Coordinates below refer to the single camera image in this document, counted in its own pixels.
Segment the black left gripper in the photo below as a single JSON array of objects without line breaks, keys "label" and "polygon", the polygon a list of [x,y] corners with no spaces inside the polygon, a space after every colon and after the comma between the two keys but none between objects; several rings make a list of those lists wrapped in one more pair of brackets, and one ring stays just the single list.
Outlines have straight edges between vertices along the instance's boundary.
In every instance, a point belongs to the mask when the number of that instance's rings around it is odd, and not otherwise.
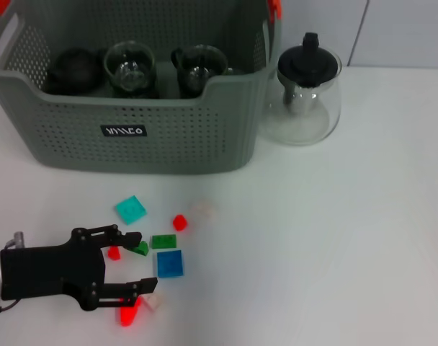
[{"label": "black left gripper", "polygon": [[128,283],[104,283],[101,248],[134,248],[140,232],[123,233],[116,224],[94,229],[74,229],[64,244],[50,247],[3,249],[1,299],[23,300],[66,295],[85,311],[134,307],[142,295],[153,293],[157,278]]}]

